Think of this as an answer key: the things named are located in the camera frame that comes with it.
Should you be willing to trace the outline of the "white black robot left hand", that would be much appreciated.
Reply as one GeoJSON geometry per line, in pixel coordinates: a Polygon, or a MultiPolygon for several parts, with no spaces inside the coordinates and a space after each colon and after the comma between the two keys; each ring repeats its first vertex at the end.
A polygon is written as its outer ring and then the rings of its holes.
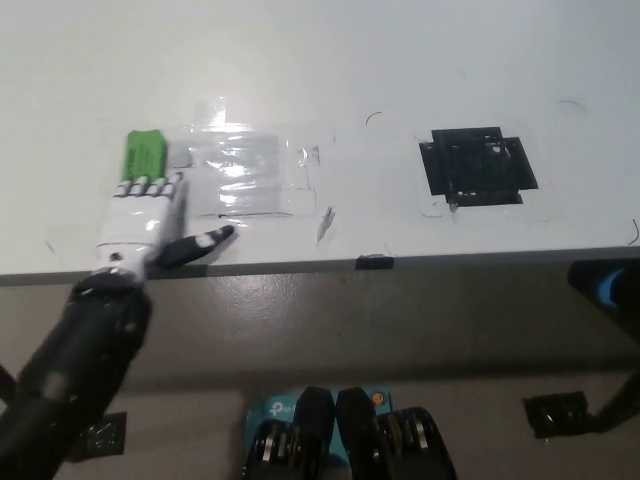
{"type": "Polygon", "coordinates": [[[235,234],[232,225],[184,234],[188,183],[180,171],[151,181],[144,175],[118,185],[109,201],[96,246],[97,273],[119,274],[136,283],[150,270],[199,260],[235,234]]]}

